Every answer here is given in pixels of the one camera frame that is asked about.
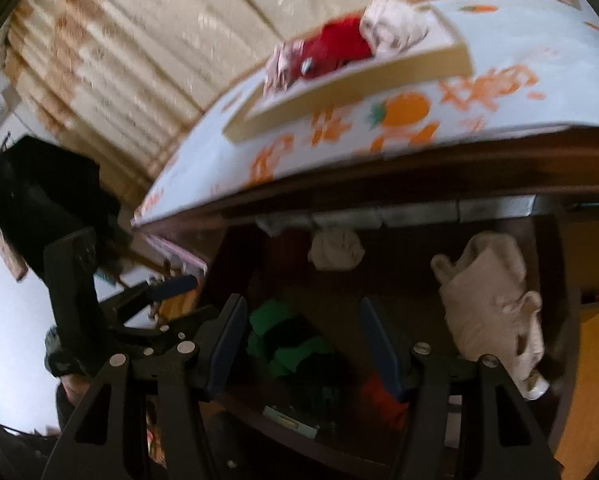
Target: beige curtain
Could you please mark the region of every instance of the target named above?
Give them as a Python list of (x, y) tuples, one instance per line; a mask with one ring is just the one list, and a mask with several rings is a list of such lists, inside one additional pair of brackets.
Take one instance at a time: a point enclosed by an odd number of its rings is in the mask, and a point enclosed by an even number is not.
[(22, 0), (4, 72), (129, 205), (195, 121), (273, 44), (370, 0)]

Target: white towel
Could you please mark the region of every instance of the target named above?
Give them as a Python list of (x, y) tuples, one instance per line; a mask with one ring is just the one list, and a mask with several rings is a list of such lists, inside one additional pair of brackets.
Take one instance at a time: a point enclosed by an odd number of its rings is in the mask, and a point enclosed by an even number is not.
[(361, 17), (359, 32), (375, 57), (394, 57), (422, 41), (428, 26), (404, 0), (373, 0)]
[(317, 270), (355, 269), (364, 257), (358, 235), (350, 229), (334, 227), (315, 233), (308, 261)]
[(526, 265), (515, 239), (482, 233), (470, 239), (455, 265), (438, 254), (431, 267), (461, 354), (471, 361), (493, 354), (526, 399), (544, 394), (548, 383), (534, 372), (544, 355), (541, 297), (526, 291)]

